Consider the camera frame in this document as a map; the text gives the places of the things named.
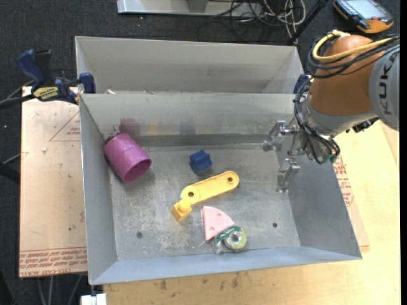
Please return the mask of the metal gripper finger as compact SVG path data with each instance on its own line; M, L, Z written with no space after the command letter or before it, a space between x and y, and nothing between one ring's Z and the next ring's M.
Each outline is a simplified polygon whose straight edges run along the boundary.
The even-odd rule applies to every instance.
M280 151L285 138L286 122L278 120L268 134L268 138L263 142L263 150L265 152Z
M279 167L277 174L277 192L284 193L288 190L289 183L293 181L301 169L296 158L286 158Z

